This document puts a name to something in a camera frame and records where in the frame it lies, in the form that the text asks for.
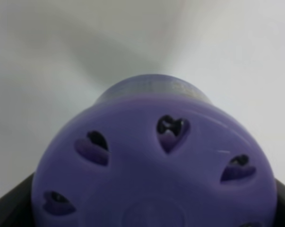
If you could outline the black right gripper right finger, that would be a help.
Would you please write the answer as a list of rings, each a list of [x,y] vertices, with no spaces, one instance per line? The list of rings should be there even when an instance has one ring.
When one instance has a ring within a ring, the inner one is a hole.
[[[277,185],[277,210],[275,227],[285,227],[285,185],[276,180]]]

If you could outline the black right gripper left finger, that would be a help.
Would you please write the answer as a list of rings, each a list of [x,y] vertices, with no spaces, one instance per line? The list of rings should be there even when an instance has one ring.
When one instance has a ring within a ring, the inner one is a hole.
[[[0,227],[34,227],[31,208],[33,174],[0,198]]]

